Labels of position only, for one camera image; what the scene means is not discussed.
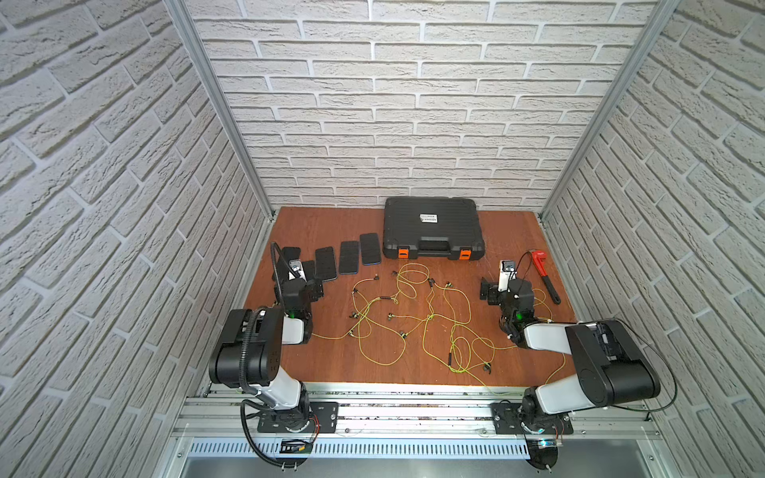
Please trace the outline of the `black smartphone blue edge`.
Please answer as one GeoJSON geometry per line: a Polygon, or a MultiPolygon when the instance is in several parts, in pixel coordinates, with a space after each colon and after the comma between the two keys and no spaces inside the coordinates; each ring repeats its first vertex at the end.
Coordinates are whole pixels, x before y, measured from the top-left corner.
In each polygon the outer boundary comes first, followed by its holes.
{"type": "Polygon", "coordinates": [[[381,241],[378,233],[361,234],[360,247],[364,266],[373,266],[382,262],[381,241]]]}

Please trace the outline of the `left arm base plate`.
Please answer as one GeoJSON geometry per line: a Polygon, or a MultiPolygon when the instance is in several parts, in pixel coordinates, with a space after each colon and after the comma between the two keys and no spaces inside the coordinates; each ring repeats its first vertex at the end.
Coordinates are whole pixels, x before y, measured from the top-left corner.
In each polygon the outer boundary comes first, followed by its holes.
{"type": "Polygon", "coordinates": [[[337,428],[340,404],[338,402],[311,402],[289,410],[262,412],[259,415],[259,433],[334,433],[337,428]]]}

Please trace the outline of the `black plastic tool case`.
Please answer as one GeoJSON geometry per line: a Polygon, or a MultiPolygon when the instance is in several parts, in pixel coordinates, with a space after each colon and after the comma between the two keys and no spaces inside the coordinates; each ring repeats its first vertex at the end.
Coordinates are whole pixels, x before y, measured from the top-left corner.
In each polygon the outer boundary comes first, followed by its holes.
{"type": "Polygon", "coordinates": [[[482,259],[486,245],[475,202],[447,197],[388,198],[382,252],[388,259],[482,259]]]}

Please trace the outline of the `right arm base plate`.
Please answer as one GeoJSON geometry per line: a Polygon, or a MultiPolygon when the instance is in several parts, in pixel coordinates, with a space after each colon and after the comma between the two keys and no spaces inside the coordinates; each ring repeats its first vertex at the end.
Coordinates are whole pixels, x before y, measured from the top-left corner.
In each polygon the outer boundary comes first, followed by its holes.
{"type": "Polygon", "coordinates": [[[574,433],[568,414],[545,414],[520,402],[500,400],[490,404],[492,423],[498,435],[570,435],[574,433]]]}

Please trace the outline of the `red pipe wrench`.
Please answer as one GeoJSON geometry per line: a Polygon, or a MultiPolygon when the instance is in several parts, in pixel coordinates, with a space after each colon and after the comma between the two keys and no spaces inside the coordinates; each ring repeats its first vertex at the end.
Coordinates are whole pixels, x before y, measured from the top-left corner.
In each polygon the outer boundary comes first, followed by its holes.
{"type": "Polygon", "coordinates": [[[542,250],[531,251],[532,262],[540,275],[547,292],[554,304],[560,305],[562,303],[561,297],[558,294],[555,286],[553,285],[547,270],[545,269],[545,262],[547,260],[547,253],[542,250]]]}

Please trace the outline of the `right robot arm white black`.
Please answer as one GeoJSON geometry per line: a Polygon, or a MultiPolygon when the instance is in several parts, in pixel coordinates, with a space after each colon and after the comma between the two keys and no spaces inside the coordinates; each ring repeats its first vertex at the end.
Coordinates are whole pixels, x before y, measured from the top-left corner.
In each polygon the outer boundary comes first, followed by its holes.
{"type": "Polygon", "coordinates": [[[661,393],[655,369],[619,321],[545,322],[535,315],[531,284],[520,279],[482,279],[479,297],[500,308],[500,330],[515,346],[559,353],[575,366],[573,376],[525,390],[516,415],[526,431],[562,433],[572,411],[648,400],[661,393]]]}

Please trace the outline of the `aluminium rail frame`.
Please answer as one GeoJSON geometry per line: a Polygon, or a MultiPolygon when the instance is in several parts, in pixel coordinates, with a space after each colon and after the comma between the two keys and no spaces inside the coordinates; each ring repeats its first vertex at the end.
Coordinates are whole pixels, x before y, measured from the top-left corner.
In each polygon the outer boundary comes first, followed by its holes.
{"type": "MultiPolygon", "coordinates": [[[[336,428],[341,438],[510,439],[538,437],[536,428],[512,418],[522,388],[500,386],[416,386],[415,384],[343,384],[309,382],[311,402],[336,402],[336,428]]],[[[173,437],[243,436],[239,418],[242,394],[220,384],[184,401],[173,437]]],[[[573,439],[660,440],[663,435],[646,413],[621,408],[575,411],[550,428],[547,437],[573,439]]]]}

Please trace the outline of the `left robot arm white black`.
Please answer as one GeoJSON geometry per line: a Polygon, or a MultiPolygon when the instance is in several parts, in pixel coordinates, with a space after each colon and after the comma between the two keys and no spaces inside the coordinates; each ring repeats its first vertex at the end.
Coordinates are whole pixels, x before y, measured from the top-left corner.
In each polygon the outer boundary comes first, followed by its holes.
{"type": "Polygon", "coordinates": [[[300,278],[285,280],[275,287],[274,306],[229,313],[208,374],[214,384],[245,394],[245,419],[260,415],[291,432],[318,423],[306,386],[281,366],[285,346],[304,345],[312,337],[312,286],[300,278]]]}

